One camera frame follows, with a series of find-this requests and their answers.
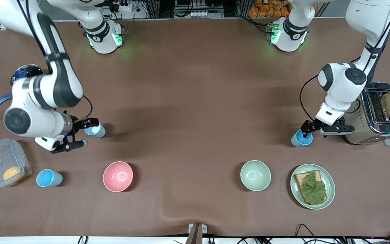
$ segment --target pile of bread rolls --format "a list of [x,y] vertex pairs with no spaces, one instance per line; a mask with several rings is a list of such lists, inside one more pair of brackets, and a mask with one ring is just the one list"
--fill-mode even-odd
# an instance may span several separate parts
[[255,17],[285,17],[290,14],[291,4],[282,0],[253,0],[254,6],[249,9],[248,16]]

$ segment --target clear plastic container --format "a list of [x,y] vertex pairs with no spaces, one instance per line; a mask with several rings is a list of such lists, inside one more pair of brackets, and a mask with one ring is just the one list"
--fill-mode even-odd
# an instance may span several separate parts
[[22,146],[15,140],[0,140],[0,187],[10,186],[31,174]]

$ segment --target brown tabletop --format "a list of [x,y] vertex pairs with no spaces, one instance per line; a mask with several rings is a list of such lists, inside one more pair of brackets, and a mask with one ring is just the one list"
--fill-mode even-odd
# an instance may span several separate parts
[[[23,145],[32,175],[0,188],[0,236],[174,235],[187,224],[207,224],[227,236],[289,236],[299,223],[316,235],[390,235],[390,147],[350,145],[315,133],[305,148],[291,147],[307,119],[302,84],[329,62],[358,57],[363,36],[344,19],[318,19],[303,46],[282,53],[244,20],[133,22],[124,48],[101,55],[76,23],[58,23],[85,95],[107,138],[53,155],[5,129],[0,139]],[[0,31],[0,96],[20,66],[44,67],[31,37]],[[374,77],[390,83],[390,39]],[[315,115],[325,92],[317,81],[303,93]],[[83,100],[69,113],[84,116]],[[266,190],[240,182],[243,162],[271,169]],[[129,162],[133,185],[111,193],[102,183],[111,162]],[[301,207],[289,191],[292,170],[314,163],[332,175],[336,196],[324,210]],[[64,175],[60,187],[40,188],[45,168]]]

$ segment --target green leaf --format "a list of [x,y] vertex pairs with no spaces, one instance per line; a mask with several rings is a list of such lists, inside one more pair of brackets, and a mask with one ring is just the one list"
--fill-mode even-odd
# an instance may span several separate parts
[[322,204],[326,195],[326,186],[323,182],[316,181],[316,173],[312,171],[305,178],[302,185],[302,196],[312,205]]

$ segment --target silver toaster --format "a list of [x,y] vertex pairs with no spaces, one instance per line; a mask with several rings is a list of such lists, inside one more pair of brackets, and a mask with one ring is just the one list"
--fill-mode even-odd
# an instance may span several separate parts
[[388,83],[367,84],[358,97],[359,102],[356,101],[344,115],[345,123],[354,127],[354,132],[345,136],[348,142],[367,145],[383,141],[384,145],[390,145],[390,118],[381,104],[381,97],[389,92]]

